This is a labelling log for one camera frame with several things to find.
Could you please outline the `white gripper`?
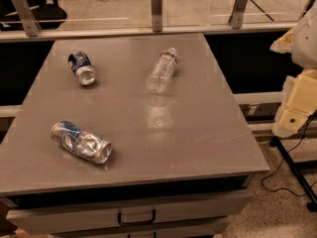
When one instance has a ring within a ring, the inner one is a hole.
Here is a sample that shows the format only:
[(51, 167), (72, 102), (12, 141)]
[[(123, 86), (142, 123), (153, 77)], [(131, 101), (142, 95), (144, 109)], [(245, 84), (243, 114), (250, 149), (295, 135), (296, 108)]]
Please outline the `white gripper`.
[(317, 110), (317, 70), (304, 69), (296, 77), (288, 76), (282, 88), (272, 133), (280, 138), (296, 134)]

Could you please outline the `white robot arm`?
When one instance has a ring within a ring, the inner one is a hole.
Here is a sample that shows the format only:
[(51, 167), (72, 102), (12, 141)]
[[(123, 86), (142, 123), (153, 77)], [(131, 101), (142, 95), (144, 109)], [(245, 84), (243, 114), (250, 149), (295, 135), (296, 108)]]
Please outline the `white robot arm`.
[(290, 53), (292, 61), (303, 68), (297, 76), (286, 77), (272, 126), (275, 136), (288, 138), (317, 111), (317, 7), (310, 8), (270, 49), (280, 54)]

